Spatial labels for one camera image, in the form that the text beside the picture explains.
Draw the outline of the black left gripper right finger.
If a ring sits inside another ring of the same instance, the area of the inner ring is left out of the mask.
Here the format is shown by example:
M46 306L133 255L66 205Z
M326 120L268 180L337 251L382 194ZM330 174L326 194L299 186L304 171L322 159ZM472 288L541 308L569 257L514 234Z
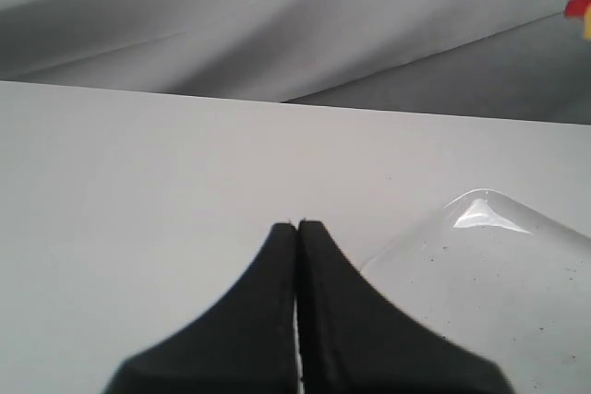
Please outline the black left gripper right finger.
M498 366L383 297L320 221L301 221L297 327L307 393L509 393Z

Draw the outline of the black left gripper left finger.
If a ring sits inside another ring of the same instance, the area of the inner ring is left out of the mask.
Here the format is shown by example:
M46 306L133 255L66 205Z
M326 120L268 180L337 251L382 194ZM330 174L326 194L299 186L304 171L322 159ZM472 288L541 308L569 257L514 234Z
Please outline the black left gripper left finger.
M276 223L231 289L176 334L126 359L108 393L296 393L296 228Z

